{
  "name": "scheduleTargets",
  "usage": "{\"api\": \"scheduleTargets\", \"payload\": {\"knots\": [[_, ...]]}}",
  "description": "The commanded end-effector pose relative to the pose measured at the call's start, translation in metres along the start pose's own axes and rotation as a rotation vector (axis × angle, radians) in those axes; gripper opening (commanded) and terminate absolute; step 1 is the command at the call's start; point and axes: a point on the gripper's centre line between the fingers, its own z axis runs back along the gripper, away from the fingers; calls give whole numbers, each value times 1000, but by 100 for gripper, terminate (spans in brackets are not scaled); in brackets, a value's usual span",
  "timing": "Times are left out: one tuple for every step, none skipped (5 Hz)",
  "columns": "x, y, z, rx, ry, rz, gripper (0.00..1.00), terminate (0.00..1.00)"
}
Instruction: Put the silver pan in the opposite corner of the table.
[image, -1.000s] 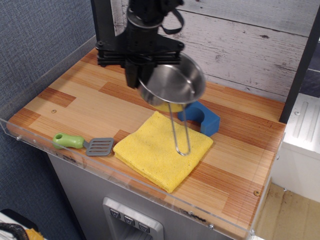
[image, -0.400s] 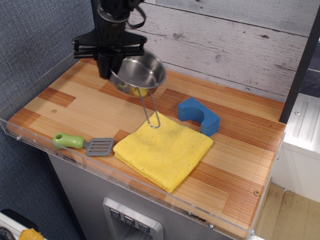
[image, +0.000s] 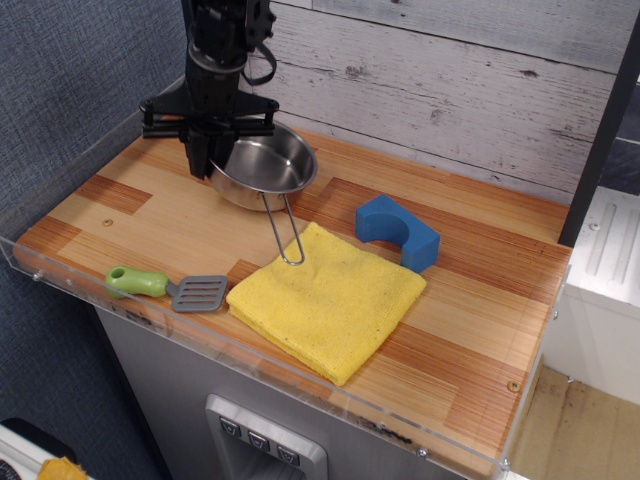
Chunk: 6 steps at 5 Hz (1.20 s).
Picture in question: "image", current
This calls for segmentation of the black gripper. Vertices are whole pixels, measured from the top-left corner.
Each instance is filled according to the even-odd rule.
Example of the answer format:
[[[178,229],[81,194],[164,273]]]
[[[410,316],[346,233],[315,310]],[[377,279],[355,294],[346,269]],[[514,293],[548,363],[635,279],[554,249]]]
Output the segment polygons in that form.
[[[209,160],[226,165],[236,137],[268,135],[279,104],[239,89],[242,65],[221,69],[186,62],[182,82],[141,102],[145,138],[186,137],[190,173],[197,179],[211,175]]]

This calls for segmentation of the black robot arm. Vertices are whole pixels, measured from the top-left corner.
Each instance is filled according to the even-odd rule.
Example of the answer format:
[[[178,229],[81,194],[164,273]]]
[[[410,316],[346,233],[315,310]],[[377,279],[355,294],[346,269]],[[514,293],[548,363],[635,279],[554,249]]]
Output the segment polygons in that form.
[[[182,82],[140,104],[145,138],[179,139],[192,176],[223,166],[241,137],[270,135],[279,104],[239,90],[263,85],[277,61],[264,41],[276,16],[268,1],[184,1],[187,36]]]

